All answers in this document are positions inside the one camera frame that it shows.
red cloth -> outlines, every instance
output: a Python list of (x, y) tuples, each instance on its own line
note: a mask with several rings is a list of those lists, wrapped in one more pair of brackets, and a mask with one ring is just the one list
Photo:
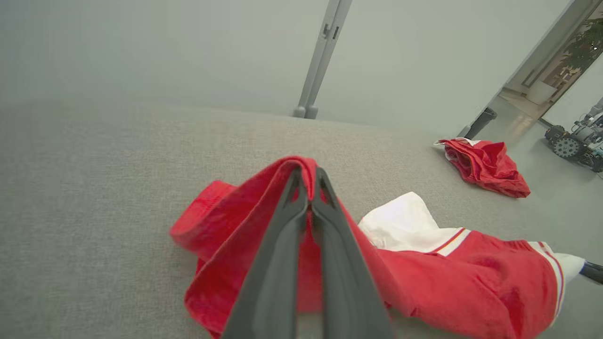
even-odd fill
[[(171, 229), (198, 256), (185, 305), (214, 338), (254, 259), (291, 171), (301, 166), (309, 199), (316, 163), (286, 157), (239, 187), (213, 182)], [(407, 317), (477, 338), (533, 338), (554, 319), (555, 273), (526, 241), (501, 241), (472, 231), (448, 256), (378, 250), (345, 211), (381, 298)], [(321, 309), (320, 248), (306, 232), (300, 247), (298, 310)], [(454, 244), (453, 239), (440, 248)]]
[(507, 155), (504, 142), (479, 141), (471, 145), (464, 138), (439, 142), (445, 145), (446, 157), (466, 182), (514, 198), (530, 194), (517, 165)]

trash can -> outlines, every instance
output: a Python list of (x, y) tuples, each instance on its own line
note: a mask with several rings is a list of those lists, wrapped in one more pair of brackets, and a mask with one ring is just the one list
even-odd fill
[(467, 139), (473, 139), (479, 131), (484, 128), (490, 120), (496, 119), (496, 112), (486, 107), (486, 109), (479, 115), (479, 117), (475, 120), (473, 124), (471, 124), (471, 129), (465, 135)]

white stripe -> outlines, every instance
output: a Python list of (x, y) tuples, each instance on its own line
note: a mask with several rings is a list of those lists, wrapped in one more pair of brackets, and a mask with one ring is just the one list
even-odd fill
[(450, 242), (450, 244), (446, 245), (443, 249), (439, 250), (438, 254), (443, 256), (451, 254), (452, 251), (456, 250), (461, 245), (461, 243), (463, 243), (463, 241), (467, 239), (469, 233), (471, 233), (470, 230), (464, 229), (461, 234), (459, 234), (453, 241)]
[(557, 266), (557, 263), (553, 260), (553, 258), (551, 258), (549, 255), (546, 254), (546, 252), (542, 249), (542, 247), (540, 246), (540, 244), (538, 242), (528, 241), (528, 244), (530, 246), (532, 246), (532, 248), (536, 252), (538, 252), (540, 255), (542, 255), (549, 262), (549, 264), (551, 265), (551, 268), (555, 272), (555, 280), (557, 281), (557, 295), (555, 296), (555, 316), (553, 318), (553, 321), (551, 322), (551, 325), (549, 325), (549, 326), (552, 326), (553, 323), (555, 323), (555, 319), (557, 319), (557, 315), (559, 314), (559, 309), (561, 308), (561, 303), (559, 302), (559, 296), (563, 292), (561, 290), (561, 271), (559, 270), (559, 266)]

red fabric pile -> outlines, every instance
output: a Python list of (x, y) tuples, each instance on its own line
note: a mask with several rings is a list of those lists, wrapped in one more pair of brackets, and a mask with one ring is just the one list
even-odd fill
[(456, 138), (440, 140), (437, 144), (445, 145), (446, 158), (458, 168), (466, 182), (514, 198), (530, 194), (517, 165), (507, 155), (504, 142)]
[[(174, 241), (198, 256), (185, 305), (214, 338), (224, 329), (287, 178), (297, 166), (309, 199), (320, 196), (314, 192), (315, 161), (286, 157), (239, 187), (213, 182), (171, 229)], [(533, 338), (552, 323), (558, 307), (555, 273), (526, 241), (501, 241), (471, 231), (462, 242), (457, 234), (429, 253), (392, 252), (375, 248), (345, 214), (381, 298), (402, 315), (477, 338)], [(311, 234), (305, 232), (300, 248), (300, 312), (316, 312), (322, 306), (320, 248)], [(447, 246), (454, 246), (451, 253), (438, 253)]]

gray table surface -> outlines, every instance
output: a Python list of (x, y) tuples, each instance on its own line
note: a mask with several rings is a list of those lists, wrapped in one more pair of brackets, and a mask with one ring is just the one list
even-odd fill
[[(0, 120), (0, 337), (205, 338), (183, 306), (193, 254), (168, 231), (211, 181), (240, 184), (289, 154), (313, 157), (356, 221), (414, 191), (440, 227), (568, 244), (529, 198), (464, 183), (413, 130), (154, 104), (35, 103)], [(544, 338), (596, 338), (602, 291), (572, 282)], [(395, 320), (399, 337), (447, 338)], [(316, 316), (301, 338), (318, 338)]]

